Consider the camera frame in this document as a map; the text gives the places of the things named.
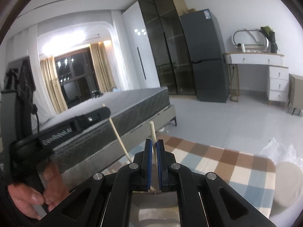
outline human hand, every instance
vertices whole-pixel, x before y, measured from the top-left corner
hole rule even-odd
[[[63,184],[62,176],[54,162],[50,162],[46,166],[43,177],[47,181],[43,195],[24,183],[11,184],[8,186],[8,192],[15,206],[24,215],[38,220],[41,218],[32,205],[42,205],[46,203],[48,210],[51,211],[69,195],[69,190]]]

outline gray refrigerator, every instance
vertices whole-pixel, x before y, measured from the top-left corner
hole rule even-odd
[[[217,18],[209,9],[180,17],[194,71],[197,99],[226,102],[229,93],[228,66]]]

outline bamboo skewer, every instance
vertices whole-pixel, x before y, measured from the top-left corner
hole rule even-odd
[[[125,148],[125,146],[124,146],[124,144],[123,144],[123,142],[122,142],[122,140],[121,140],[121,138],[119,136],[119,133],[118,133],[118,131],[117,131],[117,129],[116,129],[116,127],[115,127],[115,125],[114,125],[111,117],[109,117],[109,122],[110,122],[110,124],[111,124],[111,126],[112,126],[112,128],[113,128],[113,130],[114,130],[114,132],[116,134],[116,137],[117,137],[117,139],[118,139],[118,141],[119,141],[119,143],[120,143],[120,145],[121,145],[121,147],[122,147],[122,149],[123,149],[123,151],[124,151],[124,153],[125,153],[128,161],[129,161],[129,163],[132,163],[131,157],[129,156],[129,154],[128,154],[127,150],[126,150],[126,148]]]
[[[150,124],[150,127],[151,127],[152,149],[154,151],[154,158],[155,158],[155,162],[157,164],[158,163],[158,161],[157,161],[157,145],[156,145],[157,137],[156,137],[155,125],[154,125],[153,121],[149,122],[149,124]]]

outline window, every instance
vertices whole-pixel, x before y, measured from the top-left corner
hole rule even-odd
[[[55,57],[56,70],[67,107],[91,98],[99,90],[89,48]]]

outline mattress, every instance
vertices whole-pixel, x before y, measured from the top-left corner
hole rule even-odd
[[[120,136],[170,106],[167,87],[110,92],[57,115],[41,125],[41,130],[94,111],[103,103],[110,108],[111,118]],[[115,140],[109,121],[103,120],[54,148],[52,160],[58,165],[60,173],[64,173]]]

